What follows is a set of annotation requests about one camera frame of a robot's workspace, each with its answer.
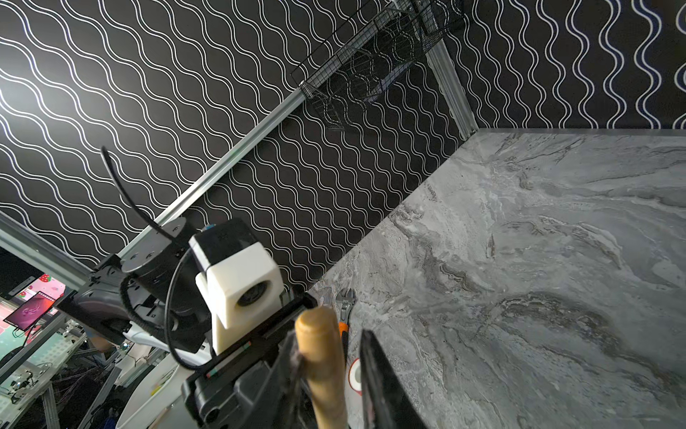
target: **monitor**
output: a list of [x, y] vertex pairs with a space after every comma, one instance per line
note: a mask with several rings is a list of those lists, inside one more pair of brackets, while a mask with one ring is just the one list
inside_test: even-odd
[[55, 299], [38, 292], [5, 318], [5, 322], [25, 331], [50, 310]]

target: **wire mesh basket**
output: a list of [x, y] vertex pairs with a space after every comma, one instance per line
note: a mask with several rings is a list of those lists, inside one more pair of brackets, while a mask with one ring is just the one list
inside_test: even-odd
[[344, 130], [353, 111], [374, 104], [462, 24], [463, 10], [463, 0], [394, 0], [380, 10], [370, 0], [319, 44], [291, 79], [327, 128]]

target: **wires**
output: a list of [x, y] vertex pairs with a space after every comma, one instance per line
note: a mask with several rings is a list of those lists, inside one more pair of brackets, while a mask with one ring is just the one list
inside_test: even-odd
[[176, 363], [179, 364], [182, 368], [188, 369], [189, 371], [196, 371], [200, 369], [200, 366], [195, 366], [188, 364], [184, 362], [181, 357], [178, 355], [178, 352], [172, 345], [172, 327], [170, 325], [170, 322], [172, 321], [170, 314], [172, 312], [172, 296], [174, 295], [174, 289], [176, 288], [176, 282], [178, 281], [178, 276], [181, 273], [181, 268], [183, 267], [183, 264], [188, 260], [188, 258], [191, 256], [191, 249], [188, 249], [181, 259], [178, 260], [178, 265], [176, 265], [176, 269], [174, 270], [173, 275], [171, 276], [171, 281], [169, 282], [169, 290], [167, 291], [167, 304], [165, 305], [165, 342], [167, 343], [167, 346], [169, 346], [169, 352], [176, 361]]
[[145, 212], [143, 210], [140, 210], [135, 202], [133, 202], [133, 199], [131, 199], [131, 196], [128, 194], [126, 189], [124, 189], [123, 186], [121, 185], [121, 182], [119, 181], [119, 177], [117, 176], [117, 173], [115, 172], [115, 168], [112, 165], [112, 157], [110, 156], [110, 153], [109, 153], [109, 151], [107, 151], [107, 148], [105, 146], [100, 148], [100, 155], [102, 156], [102, 161], [105, 163], [105, 168], [107, 168], [107, 173], [110, 175], [110, 178], [115, 183], [115, 187], [117, 187], [117, 191], [119, 191], [121, 196], [131, 206], [133, 211], [135, 211], [136, 214], [138, 216], [140, 216], [141, 219], [143, 219], [145, 221], [145, 223], [150, 225], [150, 228], [153, 228], [155, 231], [162, 234], [168, 240], [175, 242], [176, 238], [172, 234], [166, 232], [162, 227], [160, 227], [159, 224], [157, 224], [153, 219], [151, 219], [147, 214], [145, 214]]
[[[110, 175], [110, 178], [112, 181], [115, 183], [115, 187], [117, 187], [117, 190], [121, 194], [121, 196], [126, 200], [126, 202], [131, 206], [131, 208], [136, 212], [138, 216], [141, 217], [148, 225], [150, 225], [151, 228], [153, 228], [155, 231], [160, 233], [162, 236], [166, 237], [168, 240], [170, 240], [173, 243], [177, 243], [179, 247], [185, 247], [183, 243], [179, 243], [176, 237], [172, 236], [168, 232], [166, 232], [160, 225], [158, 225], [153, 219], [151, 219], [145, 212], [140, 210], [136, 203], [131, 199], [131, 196], [128, 194], [126, 189], [123, 188], [121, 185], [121, 182], [119, 181], [119, 177], [117, 176], [115, 172], [114, 165], [112, 163], [112, 157], [110, 156], [109, 151], [107, 151], [107, 148], [105, 146], [102, 146], [100, 148], [100, 155], [102, 156], [102, 161], [105, 163], [105, 167], [107, 168], [107, 172]], [[122, 281], [121, 284], [119, 285], [119, 296], [121, 297], [121, 303], [124, 306], [124, 309], [126, 310], [127, 314], [129, 317], [138, 325], [140, 325], [142, 328], [146, 329], [149, 332], [155, 332], [157, 334], [162, 333], [164, 335], [165, 342], [167, 343], [167, 346], [169, 347], [169, 352], [171, 353], [172, 358], [178, 363], [181, 367], [188, 369], [190, 371], [195, 371], [196, 369], [199, 369], [200, 367], [190, 365], [183, 360], [181, 360], [181, 357], [178, 355], [178, 352], [176, 349], [174, 349], [174, 346], [172, 345], [172, 328], [169, 326], [169, 321], [171, 319], [170, 313], [172, 312], [172, 295], [174, 294], [174, 288], [176, 286], [176, 282], [178, 280], [179, 273], [181, 271], [182, 265], [188, 260], [188, 258], [191, 256], [191, 249], [189, 248], [186, 250], [186, 252], [183, 254], [181, 259], [179, 259], [178, 265], [176, 266], [176, 269], [174, 270], [174, 274], [171, 276], [171, 281], [169, 283], [169, 290], [167, 291], [167, 303], [165, 304], [165, 317], [164, 317], [164, 329], [159, 329], [157, 326], [153, 325], [150, 322], [147, 322], [143, 320], [135, 311], [133, 308], [133, 305], [131, 305], [131, 298], [128, 295], [128, 283], [129, 280], [131, 280], [131, 276], [125, 277]]]

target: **marble surface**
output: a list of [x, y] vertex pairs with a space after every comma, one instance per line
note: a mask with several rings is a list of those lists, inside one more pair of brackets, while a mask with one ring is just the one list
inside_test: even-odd
[[347, 287], [429, 427], [686, 427], [686, 139], [478, 133]]

